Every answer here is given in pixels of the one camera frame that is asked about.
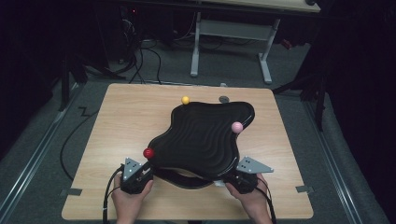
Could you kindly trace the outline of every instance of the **controller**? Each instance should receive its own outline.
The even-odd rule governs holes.
[[[256,174],[245,174],[239,171],[236,171],[235,175],[227,176],[224,183],[232,184],[240,194],[250,193],[258,185]]]
[[[230,183],[241,194],[250,193],[259,184],[257,179],[258,173],[272,173],[274,169],[255,161],[250,157],[242,159],[235,171],[227,175],[223,182]]]
[[[142,165],[137,161],[126,158],[120,188],[129,194],[139,194],[152,178],[153,173],[149,162]]]

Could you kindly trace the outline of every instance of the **table top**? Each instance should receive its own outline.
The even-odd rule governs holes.
[[[201,0],[203,2],[232,4],[246,7],[265,7],[300,12],[320,12],[318,4],[309,6],[305,0]]]
[[[187,95],[192,102],[219,104],[220,96],[230,102],[253,105],[255,119],[239,134],[241,158],[249,156],[271,168],[263,174],[269,183],[277,218],[311,218],[313,211],[303,186],[298,165],[276,100],[270,90],[112,84],[108,87],[62,216],[65,219],[102,219],[106,185],[126,157],[144,163],[143,150],[170,126],[172,110]],[[109,199],[108,217],[115,219]],[[226,188],[211,185],[203,189],[180,189],[154,176],[154,186],[146,198],[139,219],[214,220],[248,219],[241,204]]]

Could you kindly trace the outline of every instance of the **wire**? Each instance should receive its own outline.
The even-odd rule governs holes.
[[[235,38],[229,38],[229,40],[224,39],[223,41],[224,41],[224,43],[227,43],[227,44],[239,45],[239,46],[245,46],[245,45],[250,45],[250,44],[254,44],[254,43],[259,42],[259,40],[254,40],[254,39],[245,40],[245,42],[243,42],[243,43],[238,43],[238,42],[232,41],[232,40],[236,40],[236,39]]]
[[[116,77],[117,75],[119,75],[121,73],[124,73],[126,71],[129,71],[131,68],[134,67],[134,64],[136,63],[136,57],[134,56],[133,52],[136,49],[140,48],[140,45],[141,45],[141,41],[139,40],[139,38],[141,36],[141,31],[140,32],[136,31],[135,26],[134,26],[134,22],[130,22],[130,21],[125,20],[125,19],[123,19],[121,21],[125,22],[126,24],[128,24],[127,30],[124,31],[124,35],[125,35],[125,38],[127,40],[127,46],[126,46],[127,55],[125,56],[125,58],[126,58],[125,61],[127,61],[128,64],[125,67],[121,68],[120,70],[117,70],[117,71],[114,71],[114,72],[113,71],[109,71],[110,74],[111,74],[111,77],[113,77],[113,76]],[[132,39],[132,41],[130,41],[130,36],[129,36],[130,33],[135,38],[135,41],[133,39]],[[106,74],[103,74],[101,72],[92,71],[87,66],[85,66],[85,71],[87,73],[90,73],[90,74],[93,74],[93,75],[96,75],[96,76],[105,76],[106,75]]]
[[[202,49],[210,49],[210,50],[214,50],[214,49],[219,49],[222,45],[223,45],[223,40],[224,40],[224,38],[220,38],[220,42],[219,42],[219,44],[217,45],[217,46],[215,46],[214,48],[206,48],[206,47],[204,47],[202,44],[200,44],[199,46],[200,46],[200,48],[202,48]]]
[[[74,178],[69,174],[69,172],[67,172],[66,167],[64,166],[64,148],[67,144],[67,142],[69,141],[69,139],[72,137],[72,135],[78,130],[79,127],[81,127],[82,124],[84,124],[88,119],[90,119],[91,117],[93,117],[93,115],[97,114],[99,112],[99,110],[93,112],[92,114],[90,114],[87,118],[85,118],[68,136],[67,138],[64,140],[64,144],[62,145],[62,149],[61,149],[61,153],[59,156],[59,160],[61,161],[61,166],[62,169],[64,170],[64,173],[67,175],[67,177],[73,181]]]
[[[107,183],[107,187],[106,187],[106,192],[105,192],[105,198],[103,199],[103,224],[108,224],[108,218],[107,218],[107,204],[108,204],[108,196],[110,195],[111,192],[113,192],[113,190],[110,191],[110,193],[108,192],[110,190],[110,186],[111,186],[111,182],[113,181],[114,177],[117,175],[118,172],[121,172],[123,170],[124,165],[122,164],[120,166],[119,169],[117,169],[113,175],[110,177],[110,179],[108,180]]]
[[[267,189],[268,189],[268,185],[263,180],[261,180],[260,178],[257,178],[257,179],[260,180],[265,185],[265,187],[267,187]],[[270,213],[271,213],[272,222],[273,222],[273,224],[276,224],[276,215],[275,215],[274,206],[273,206],[273,203],[272,203],[272,196],[271,196],[270,189],[268,189],[269,197],[262,189],[259,189],[257,187],[255,187],[255,189],[258,190],[265,197],[265,199],[267,200],[268,206],[270,207]]]
[[[107,194],[107,198],[111,195],[111,193],[113,193],[114,190],[120,189],[120,188],[121,188],[121,187],[116,187],[116,188],[114,188],[113,190],[111,190],[111,191]]]
[[[182,40],[182,39],[189,38],[189,37],[193,36],[193,35],[190,35],[190,32],[191,32],[191,30],[192,30],[192,26],[194,25],[196,14],[197,14],[197,13],[194,12],[194,15],[192,16],[192,21],[191,21],[190,29],[187,31],[187,33],[184,34],[181,38],[175,39],[175,41]]]
[[[141,48],[139,49],[139,51],[140,51],[140,59],[142,61],[141,61],[140,65],[139,65],[139,67],[138,68],[136,67],[136,72],[134,72],[134,75],[132,76],[131,80],[129,81],[129,84],[131,84],[134,81],[134,78],[139,74],[139,71],[140,71],[140,69],[143,66],[143,52],[142,52]]]
[[[157,55],[157,57],[158,57],[159,65],[158,65],[158,70],[157,70],[157,80],[158,80],[158,83],[160,83],[160,85],[162,85],[162,83],[161,83],[161,81],[160,81],[161,56],[160,56],[157,52],[155,52],[154,50],[152,50],[152,49],[145,49],[145,50],[149,50],[149,51],[155,53],[155,54]]]
[[[184,42],[188,41],[189,43],[188,44],[180,44],[180,43],[178,43],[178,42],[181,42],[181,41],[184,41]],[[191,36],[189,36],[189,37],[186,37],[184,39],[179,39],[178,41],[174,41],[174,44],[176,44],[178,46],[182,46],[182,47],[189,47],[189,46],[192,46],[194,44],[194,40],[191,39]]]
[[[147,83],[159,84],[158,81],[155,80],[146,80]],[[166,85],[177,85],[177,86],[203,86],[198,84],[190,84],[190,83],[182,83],[182,82],[171,82],[171,81],[161,81],[162,84]]]

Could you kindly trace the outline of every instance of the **hand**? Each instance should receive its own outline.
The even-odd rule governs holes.
[[[257,174],[257,177],[262,180],[258,180],[257,188],[262,189],[263,192],[267,192],[267,182],[265,181],[262,174]],[[247,194],[240,194],[238,190],[230,183],[225,184],[228,191],[236,199],[238,199],[244,207],[247,215],[257,224],[270,224],[272,223],[271,218],[267,211],[267,200],[261,192],[254,189],[252,192]]]
[[[150,180],[140,194],[129,194],[120,189],[121,176],[114,177],[114,191],[111,194],[114,206],[116,207],[118,224],[133,224],[139,215],[142,202],[152,188]]]

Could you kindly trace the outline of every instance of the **red ball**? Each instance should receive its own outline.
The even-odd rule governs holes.
[[[147,158],[147,159],[151,159],[151,158],[153,158],[154,157],[154,150],[152,149],[152,148],[146,148],[144,151],[143,151],[143,156],[145,157],[145,158]]]

